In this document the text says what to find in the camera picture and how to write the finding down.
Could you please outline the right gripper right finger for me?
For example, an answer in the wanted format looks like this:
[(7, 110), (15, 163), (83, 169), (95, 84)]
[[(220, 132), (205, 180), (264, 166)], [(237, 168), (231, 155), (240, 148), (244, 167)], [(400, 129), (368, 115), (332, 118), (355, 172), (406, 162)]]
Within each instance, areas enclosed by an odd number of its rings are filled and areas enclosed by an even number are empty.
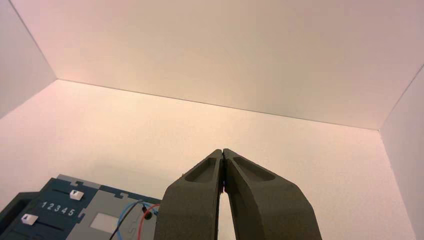
[(314, 209), (293, 182), (225, 148), (224, 190), (238, 240), (320, 240)]

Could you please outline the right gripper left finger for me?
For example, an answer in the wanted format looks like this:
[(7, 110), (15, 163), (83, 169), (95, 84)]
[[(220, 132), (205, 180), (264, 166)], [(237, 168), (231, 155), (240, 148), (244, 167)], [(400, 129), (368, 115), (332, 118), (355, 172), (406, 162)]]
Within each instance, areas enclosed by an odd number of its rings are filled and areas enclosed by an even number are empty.
[(156, 240), (216, 240), (223, 152), (214, 150), (165, 191), (156, 221)]

